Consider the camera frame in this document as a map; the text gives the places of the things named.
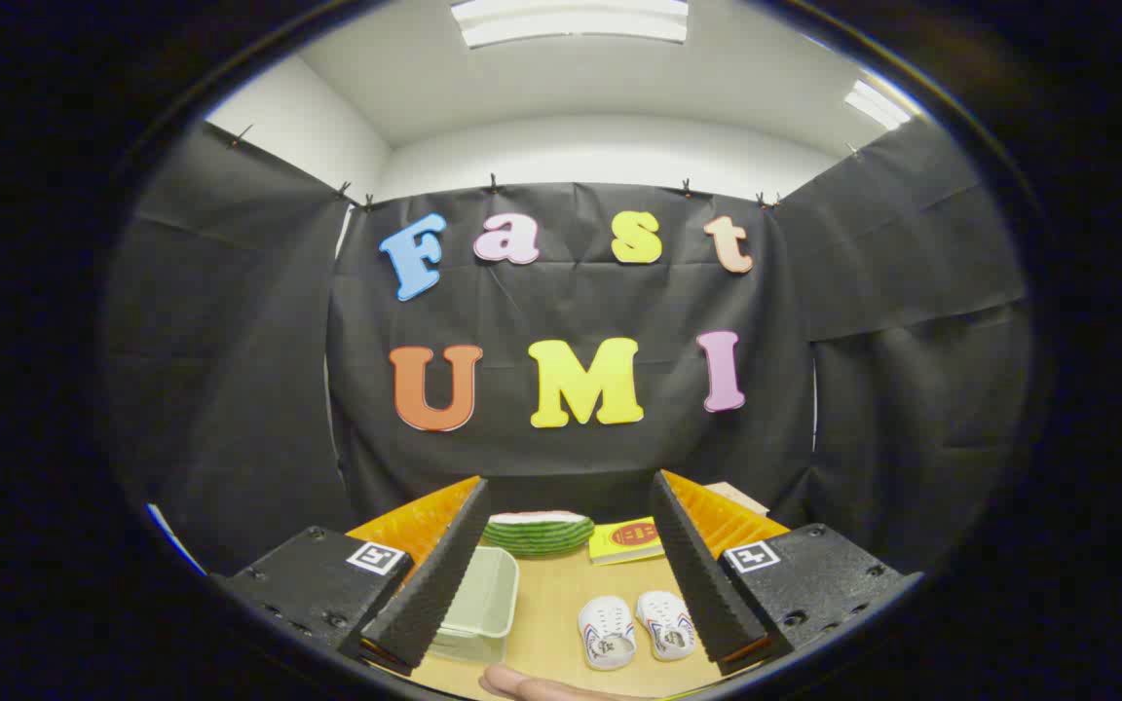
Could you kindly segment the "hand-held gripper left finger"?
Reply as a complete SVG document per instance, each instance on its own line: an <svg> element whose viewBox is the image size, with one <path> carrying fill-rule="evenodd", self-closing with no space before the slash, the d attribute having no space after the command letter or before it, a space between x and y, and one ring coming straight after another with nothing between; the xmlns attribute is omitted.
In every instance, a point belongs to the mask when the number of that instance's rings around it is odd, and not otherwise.
<svg viewBox="0 0 1122 701"><path fill-rule="evenodd" d="M312 525L214 580L304 642L410 675L453 605L490 515L489 485L471 476L351 532Z"/></svg>

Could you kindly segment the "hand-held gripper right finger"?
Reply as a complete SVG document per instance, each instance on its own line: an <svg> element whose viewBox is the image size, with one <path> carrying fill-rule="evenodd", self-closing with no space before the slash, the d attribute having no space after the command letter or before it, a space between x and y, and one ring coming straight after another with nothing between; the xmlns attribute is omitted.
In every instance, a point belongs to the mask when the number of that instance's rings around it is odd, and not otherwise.
<svg viewBox="0 0 1122 701"><path fill-rule="evenodd" d="M920 581L822 523L788 529L661 470L650 511L708 658L730 675L803 655Z"/></svg>

